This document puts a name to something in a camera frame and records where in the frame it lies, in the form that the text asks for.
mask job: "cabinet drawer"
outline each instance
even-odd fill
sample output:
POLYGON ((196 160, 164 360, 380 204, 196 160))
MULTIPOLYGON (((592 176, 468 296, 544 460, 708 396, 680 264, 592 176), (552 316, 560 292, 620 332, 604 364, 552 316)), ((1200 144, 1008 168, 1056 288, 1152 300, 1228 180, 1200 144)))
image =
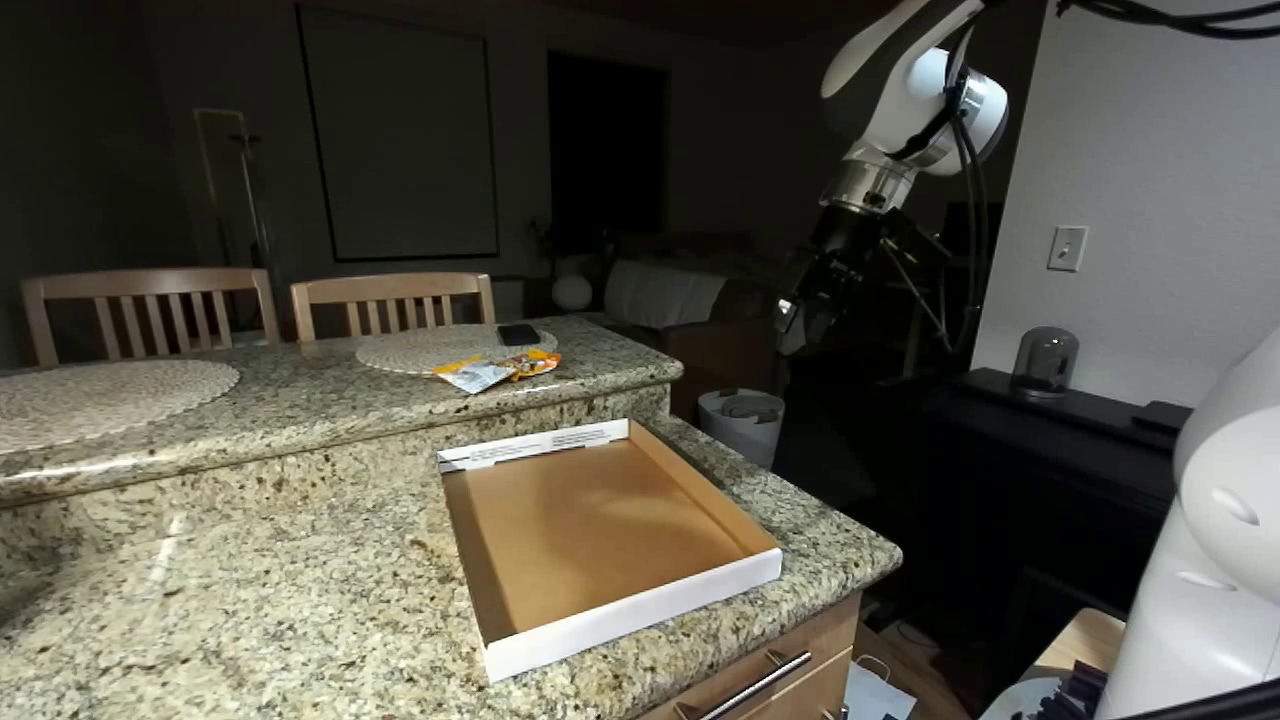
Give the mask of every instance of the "cabinet drawer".
POLYGON ((820 716, 840 708, 848 652, 856 632, 856 596, 808 616, 792 632, 740 656, 716 676, 672 696, 648 720, 696 720, 696 716, 820 716))

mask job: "white robot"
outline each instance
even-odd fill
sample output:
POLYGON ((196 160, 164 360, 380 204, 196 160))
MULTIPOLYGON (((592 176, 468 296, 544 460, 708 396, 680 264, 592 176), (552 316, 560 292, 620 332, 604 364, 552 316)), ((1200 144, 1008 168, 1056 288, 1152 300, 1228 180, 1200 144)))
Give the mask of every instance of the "white robot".
MULTIPOLYGON (((820 344, 836 328, 832 316, 864 284, 868 252, 884 252, 888 216, 920 172, 956 176, 996 140, 1008 96, 988 76, 964 72, 980 8, 980 0, 904 0, 836 52, 820 92, 856 144, 824 196, 820 252, 780 308, 780 352, 820 344)), ((1140 8, 1144 24, 1156 20, 1128 0, 1104 8, 1112 16, 1140 8)), ((1216 20, 1268 12, 1276 4, 1176 16, 1172 28, 1248 36, 1216 20)), ((1280 676, 1280 332, 1196 408, 1176 444, 1176 480, 1180 496, 1148 560, 1100 704, 1104 720, 1280 676)))

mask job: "light switch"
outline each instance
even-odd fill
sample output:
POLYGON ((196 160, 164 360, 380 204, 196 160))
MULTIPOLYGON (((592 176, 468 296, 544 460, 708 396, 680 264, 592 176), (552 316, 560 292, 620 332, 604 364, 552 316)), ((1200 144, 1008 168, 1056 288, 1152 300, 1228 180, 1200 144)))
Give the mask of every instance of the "light switch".
POLYGON ((1052 228, 1048 244, 1048 268, 1052 272, 1080 272, 1084 264, 1088 228, 1084 224, 1060 224, 1052 228))

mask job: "cable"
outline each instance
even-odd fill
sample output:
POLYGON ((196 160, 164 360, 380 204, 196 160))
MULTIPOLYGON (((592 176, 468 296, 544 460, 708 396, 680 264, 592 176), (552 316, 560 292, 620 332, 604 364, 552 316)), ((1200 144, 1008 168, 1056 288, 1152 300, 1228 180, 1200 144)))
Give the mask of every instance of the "cable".
POLYGON ((988 240, 988 188, 984 188, 984 168, 976 156, 976 144, 964 128, 964 120, 952 120, 952 136, 960 148, 964 164, 964 188, 968 188, 968 292, 960 308, 960 340, 976 332, 984 288, 988 288, 988 260, 992 260, 992 240, 988 240))
POLYGON ((1060 0, 1060 12, 1068 8, 1088 8, 1096 16, 1108 20, 1124 20, 1124 24, 1164 24, 1188 36, 1212 36, 1212 40, 1268 40, 1280 36, 1280 24, 1244 24, 1240 20, 1280 20, 1280 4, 1248 4, 1248 8, 1228 8, 1228 12, 1160 12, 1152 4, 1140 0, 1060 0))
POLYGON ((968 52, 968 36, 976 28, 976 16, 968 16, 952 36, 940 40, 940 48, 948 48, 948 72, 944 72, 944 108, 932 112, 932 120, 908 136, 904 148, 888 152, 888 160, 908 160, 916 152, 928 148, 928 140, 952 124, 952 116, 960 116, 960 100, 964 100, 964 80, 968 80, 968 64, 964 64, 964 52, 968 52))
POLYGON ((944 352, 952 348, 952 332, 948 332, 948 316, 944 308, 932 308, 924 288, 912 280, 912 272, 896 260, 896 252, 884 252, 884 260, 892 264, 892 272, 904 280, 904 288, 912 292, 916 308, 928 316, 928 324, 936 328, 936 340, 944 344, 944 352))

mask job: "pizza box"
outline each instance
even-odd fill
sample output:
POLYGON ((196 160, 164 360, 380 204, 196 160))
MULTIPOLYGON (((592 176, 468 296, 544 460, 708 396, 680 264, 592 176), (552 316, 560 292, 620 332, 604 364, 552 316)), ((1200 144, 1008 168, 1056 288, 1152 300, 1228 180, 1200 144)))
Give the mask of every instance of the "pizza box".
POLYGON ((780 544, 632 420, 444 448, 488 680, 740 596, 780 544))

